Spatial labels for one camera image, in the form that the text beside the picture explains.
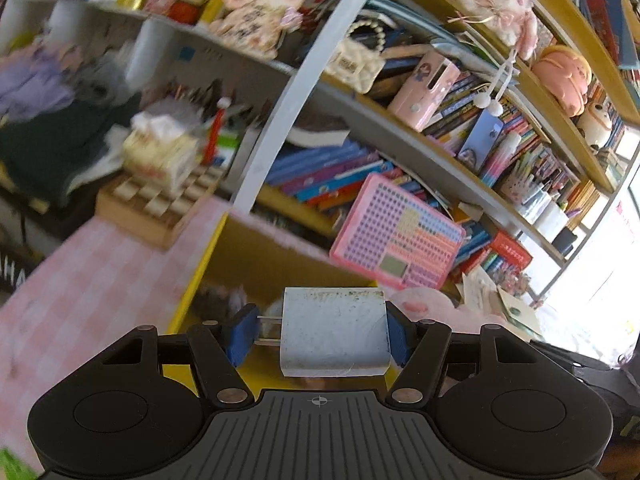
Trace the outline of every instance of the white handbag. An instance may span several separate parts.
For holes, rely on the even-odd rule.
[[[378,36],[378,46],[369,50],[366,46],[350,38],[359,27],[371,27]],[[385,65],[380,53],[385,46],[385,33],[374,20],[355,22],[349,27],[347,35],[336,46],[324,71],[350,86],[356,92],[366,94]]]

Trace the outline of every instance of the yellow box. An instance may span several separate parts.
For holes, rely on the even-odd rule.
[[[200,322],[190,305],[200,283],[244,287],[249,301],[265,309],[284,293],[287,286],[376,286],[369,278],[336,267],[286,247],[274,238],[225,214],[205,250],[182,301],[169,326],[169,333],[185,332]],[[300,389],[303,383],[285,378],[280,370],[279,348],[254,346],[241,367],[242,379],[257,397],[265,388]],[[186,384],[193,391],[188,366],[165,365],[164,374]],[[383,377],[328,380],[327,389],[377,389],[386,391]]]

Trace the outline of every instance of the pink learning board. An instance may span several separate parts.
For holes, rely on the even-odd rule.
[[[465,230],[379,174],[370,174],[330,255],[394,288],[439,289]]]

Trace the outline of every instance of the pink checkered tablecloth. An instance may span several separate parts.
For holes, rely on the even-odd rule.
[[[167,252],[93,218],[0,308],[0,449],[42,468],[27,436],[33,403],[140,324],[165,332],[229,203],[211,198]]]

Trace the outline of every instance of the checkered wooden box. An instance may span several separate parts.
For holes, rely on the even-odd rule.
[[[204,197],[218,186],[220,170],[198,166],[176,191],[129,174],[98,193],[95,212],[149,244],[167,250],[177,240]]]

